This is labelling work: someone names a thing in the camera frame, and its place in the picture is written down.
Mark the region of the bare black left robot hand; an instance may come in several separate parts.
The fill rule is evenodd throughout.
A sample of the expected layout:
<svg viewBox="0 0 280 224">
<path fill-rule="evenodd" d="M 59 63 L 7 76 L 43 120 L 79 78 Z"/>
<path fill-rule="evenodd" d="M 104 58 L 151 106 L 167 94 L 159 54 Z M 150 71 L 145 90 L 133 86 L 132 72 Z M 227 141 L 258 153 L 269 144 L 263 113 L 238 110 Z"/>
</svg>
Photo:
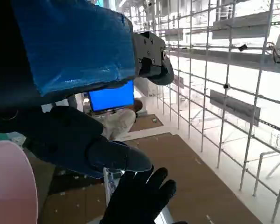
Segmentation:
<svg viewBox="0 0 280 224">
<path fill-rule="evenodd" d="M 104 168 L 150 170 L 147 156 L 108 140 L 87 114 L 42 106 L 137 77 L 170 84 L 165 47 L 151 32 L 135 33 L 123 14 L 86 0 L 0 0 L 0 133 L 20 133 L 39 159 L 97 179 Z"/>
</svg>

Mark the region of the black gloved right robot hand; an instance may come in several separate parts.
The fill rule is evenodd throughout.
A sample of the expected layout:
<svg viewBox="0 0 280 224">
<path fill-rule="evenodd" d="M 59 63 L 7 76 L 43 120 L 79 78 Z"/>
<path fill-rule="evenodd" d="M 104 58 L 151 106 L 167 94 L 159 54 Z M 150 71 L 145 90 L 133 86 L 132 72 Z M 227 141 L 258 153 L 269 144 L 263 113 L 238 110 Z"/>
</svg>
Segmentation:
<svg viewBox="0 0 280 224">
<path fill-rule="evenodd" d="M 166 168 L 145 172 L 126 171 L 102 217 L 101 224 L 154 224 L 176 193 L 176 182 L 165 180 Z"/>
</svg>

